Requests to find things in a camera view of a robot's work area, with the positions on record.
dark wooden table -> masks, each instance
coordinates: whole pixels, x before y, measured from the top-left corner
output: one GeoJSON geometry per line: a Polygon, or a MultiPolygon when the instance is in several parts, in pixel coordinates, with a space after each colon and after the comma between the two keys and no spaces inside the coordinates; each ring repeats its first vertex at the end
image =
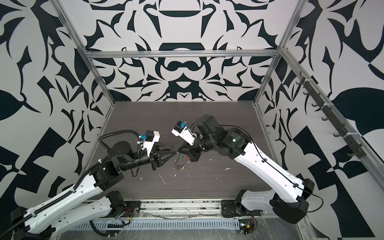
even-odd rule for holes
{"type": "MultiPolygon", "coordinates": [[[[176,151],[184,141],[171,133],[175,124],[186,121],[190,125],[205,114],[214,116],[221,125],[236,125],[247,130],[259,148],[270,155],[255,109],[248,101],[117,102],[104,134],[124,129],[139,134],[146,130],[159,131],[159,142],[174,144],[176,151]]],[[[105,143],[112,147],[121,140],[128,141],[136,149],[137,139],[133,134],[113,136],[105,139],[105,143]]],[[[99,145],[91,164],[105,155],[106,150],[99,145]]],[[[139,199],[236,197],[241,189],[271,189],[251,170],[215,151],[202,153],[198,162],[187,161],[182,170],[174,168],[176,157],[156,171],[152,171],[150,165],[140,167],[137,177],[132,177],[130,171],[124,172],[122,181],[95,198],[112,190],[119,191],[123,198],[139,199]]]]}

hook rack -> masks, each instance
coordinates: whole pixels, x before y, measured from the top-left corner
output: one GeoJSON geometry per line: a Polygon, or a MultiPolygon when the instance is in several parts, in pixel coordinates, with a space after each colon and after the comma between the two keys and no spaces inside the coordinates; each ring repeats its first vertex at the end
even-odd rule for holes
{"type": "Polygon", "coordinates": [[[354,130],[346,127],[346,120],[342,117],[335,105],[325,96],[325,94],[317,87],[315,81],[304,80],[304,88],[308,91],[304,95],[311,95],[316,104],[312,104],[313,107],[321,106],[321,110],[324,112],[326,118],[321,118],[323,121],[330,121],[336,128],[337,134],[333,134],[334,137],[343,137],[350,149],[353,151],[348,156],[356,156],[362,158],[366,156],[365,151],[362,149],[362,145],[358,143],[358,137],[354,135],[358,134],[354,130]]]}

black and white pattern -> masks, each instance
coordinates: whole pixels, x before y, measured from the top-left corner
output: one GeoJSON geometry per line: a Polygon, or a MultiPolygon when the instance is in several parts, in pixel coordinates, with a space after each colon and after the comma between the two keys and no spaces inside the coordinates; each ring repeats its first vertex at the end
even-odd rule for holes
{"type": "Polygon", "coordinates": [[[277,48],[297,0],[63,0],[93,51],[277,48]]]}
{"type": "MultiPolygon", "coordinates": [[[[384,99],[381,1],[309,0],[288,50],[383,158],[384,99]]],[[[319,239],[381,239],[384,192],[299,79],[281,60],[260,99],[263,120],[283,167],[316,183],[324,206],[308,213],[319,239]]],[[[310,210],[321,201],[309,197],[310,210]]]]}
{"type": "Polygon", "coordinates": [[[116,101],[253,100],[272,57],[103,58],[116,101]]]}
{"type": "MultiPolygon", "coordinates": [[[[315,182],[314,193],[324,199],[308,213],[319,239],[380,238],[377,223],[384,214],[384,192],[352,153],[315,101],[303,93],[287,63],[281,59],[259,101],[266,129],[283,168],[315,182]]],[[[309,211],[321,200],[309,197],[309,211]]]]}
{"type": "Polygon", "coordinates": [[[384,5],[310,0],[289,51],[384,158],[384,5]]]}
{"type": "Polygon", "coordinates": [[[73,184],[110,107],[47,0],[0,3],[1,229],[73,184]]]}

black hook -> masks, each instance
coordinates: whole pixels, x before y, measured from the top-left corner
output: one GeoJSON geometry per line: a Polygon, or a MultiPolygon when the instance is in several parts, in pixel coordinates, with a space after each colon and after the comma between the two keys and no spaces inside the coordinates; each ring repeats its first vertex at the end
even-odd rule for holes
{"type": "Polygon", "coordinates": [[[354,152],[354,153],[347,153],[348,157],[353,157],[353,156],[356,156],[358,153],[357,152],[354,152]]]}
{"type": "Polygon", "coordinates": [[[300,80],[300,82],[298,82],[298,83],[296,83],[296,84],[297,84],[297,85],[303,84],[303,83],[304,83],[304,81],[305,81],[305,78],[304,78],[304,77],[302,77],[302,78],[301,78],[301,80],[300,80]]]}

debris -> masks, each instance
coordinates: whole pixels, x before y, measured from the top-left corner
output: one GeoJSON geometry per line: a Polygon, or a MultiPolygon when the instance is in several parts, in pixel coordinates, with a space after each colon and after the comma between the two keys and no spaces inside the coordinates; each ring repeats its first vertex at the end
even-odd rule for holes
{"type": "MultiPolygon", "coordinates": [[[[158,173],[158,175],[160,176],[160,174],[158,173]]],[[[161,176],[160,176],[161,177],[161,176]]],[[[163,183],[164,183],[164,186],[166,185],[164,179],[161,177],[161,180],[163,180],[163,183]]]]}

